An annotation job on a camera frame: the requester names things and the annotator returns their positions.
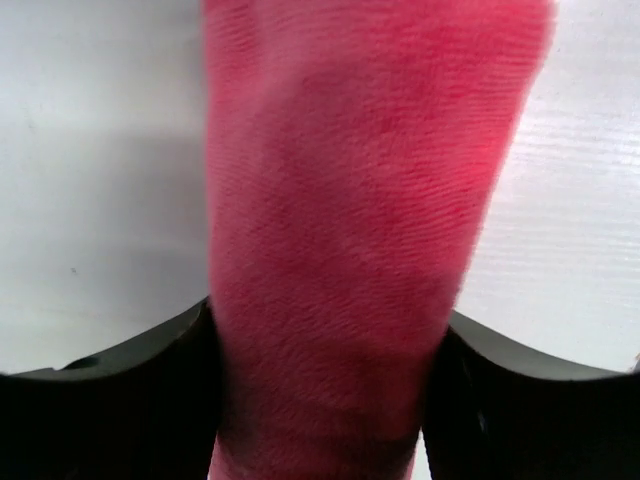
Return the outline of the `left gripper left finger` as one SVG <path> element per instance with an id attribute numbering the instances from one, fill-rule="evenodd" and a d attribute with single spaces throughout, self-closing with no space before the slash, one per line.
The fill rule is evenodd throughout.
<path id="1" fill-rule="evenodd" d="M 206 301 L 62 369 L 1 377 L 4 479 L 204 479 L 221 368 Z"/>

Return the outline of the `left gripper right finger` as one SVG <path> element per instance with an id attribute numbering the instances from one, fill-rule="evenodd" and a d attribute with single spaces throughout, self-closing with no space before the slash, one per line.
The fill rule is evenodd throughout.
<path id="1" fill-rule="evenodd" d="M 563 360 L 453 313 L 422 431 L 435 479 L 636 479 L 639 373 Z"/>

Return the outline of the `red towel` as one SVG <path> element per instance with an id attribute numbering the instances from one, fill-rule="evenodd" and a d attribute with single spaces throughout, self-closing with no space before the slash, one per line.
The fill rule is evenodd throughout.
<path id="1" fill-rule="evenodd" d="M 207 1 L 215 479 L 403 479 L 548 1 Z"/>

